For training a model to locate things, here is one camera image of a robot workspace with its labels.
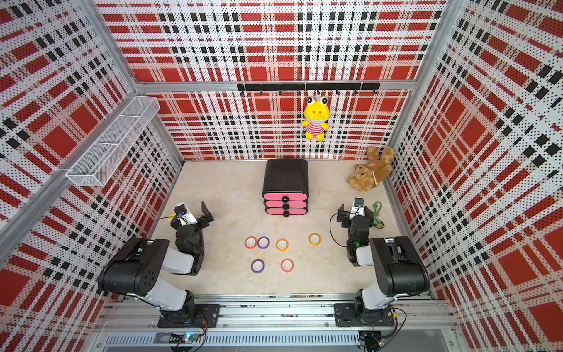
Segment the black pink drawer cabinet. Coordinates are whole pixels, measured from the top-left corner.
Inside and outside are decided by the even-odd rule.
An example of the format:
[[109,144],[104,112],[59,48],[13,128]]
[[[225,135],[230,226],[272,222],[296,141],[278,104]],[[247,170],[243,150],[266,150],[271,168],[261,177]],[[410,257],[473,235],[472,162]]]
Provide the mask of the black pink drawer cabinet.
[[303,216],[309,205],[309,165],[304,159],[271,159],[266,162],[262,187],[265,212]]

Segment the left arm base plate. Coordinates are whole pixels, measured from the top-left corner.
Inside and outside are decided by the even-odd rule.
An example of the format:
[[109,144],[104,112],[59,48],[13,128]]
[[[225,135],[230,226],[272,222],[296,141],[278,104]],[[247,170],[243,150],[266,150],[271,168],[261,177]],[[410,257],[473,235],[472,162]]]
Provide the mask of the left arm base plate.
[[158,328],[215,328],[220,313],[219,304],[195,304],[192,308],[179,311],[161,311]]

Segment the red tape roll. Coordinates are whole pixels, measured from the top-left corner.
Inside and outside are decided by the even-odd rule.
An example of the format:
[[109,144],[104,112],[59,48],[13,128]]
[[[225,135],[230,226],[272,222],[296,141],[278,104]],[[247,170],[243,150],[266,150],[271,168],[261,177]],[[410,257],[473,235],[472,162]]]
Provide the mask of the red tape roll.
[[257,247],[257,239],[254,236],[250,236],[245,240],[244,245],[246,249],[255,249]]
[[281,262],[280,267],[284,273],[290,273],[294,269],[295,264],[291,259],[287,258]]

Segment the orange tape roll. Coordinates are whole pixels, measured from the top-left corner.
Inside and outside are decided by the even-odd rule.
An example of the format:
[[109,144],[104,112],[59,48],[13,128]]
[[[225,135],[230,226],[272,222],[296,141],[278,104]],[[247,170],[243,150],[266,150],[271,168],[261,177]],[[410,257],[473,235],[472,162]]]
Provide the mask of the orange tape roll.
[[319,234],[317,233],[312,233],[309,238],[309,244],[311,246],[319,246],[322,243],[322,238]]
[[289,242],[287,239],[281,238],[276,242],[276,249],[279,252],[286,252],[289,249]]

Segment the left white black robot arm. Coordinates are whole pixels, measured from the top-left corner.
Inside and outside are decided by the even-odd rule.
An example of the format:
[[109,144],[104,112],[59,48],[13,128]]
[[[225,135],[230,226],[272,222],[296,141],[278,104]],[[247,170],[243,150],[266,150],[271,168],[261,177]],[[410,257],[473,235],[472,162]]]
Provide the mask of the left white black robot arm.
[[180,328],[217,325],[220,306],[198,304],[190,290],[178,288],[161,272],[196,276],[205,258],[202,230],[214,220],[205,203],[195,217],[181,203],[175,206],[170,226],[175,229],[175,248],[167,239],[132,238],[114,255],[98,276],[101,290],[132,296],[158,308],[158,327]]

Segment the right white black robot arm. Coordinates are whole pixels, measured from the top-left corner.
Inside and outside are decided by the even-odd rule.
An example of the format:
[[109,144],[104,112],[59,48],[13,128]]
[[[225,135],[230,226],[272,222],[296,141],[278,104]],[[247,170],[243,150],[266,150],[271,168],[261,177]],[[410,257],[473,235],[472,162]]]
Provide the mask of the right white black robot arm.
[[346,252],[355,267],[372,267],[375,282],[358,291],[353,304],[334,306],[337,325],[391,326],[391,304],[430,289],[430,278],[409,237],[371,238],[375,214],[367,207],[340,207],[337,222],[347,229]]

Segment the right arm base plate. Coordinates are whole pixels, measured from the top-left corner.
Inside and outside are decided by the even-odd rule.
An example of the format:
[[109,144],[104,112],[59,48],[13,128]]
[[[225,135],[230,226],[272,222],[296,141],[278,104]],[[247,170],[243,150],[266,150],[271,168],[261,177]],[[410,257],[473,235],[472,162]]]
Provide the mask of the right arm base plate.
[[369,310],[354,304],[335,304],[334,317],[337,327],[393,327],[395,325],[390,308]]

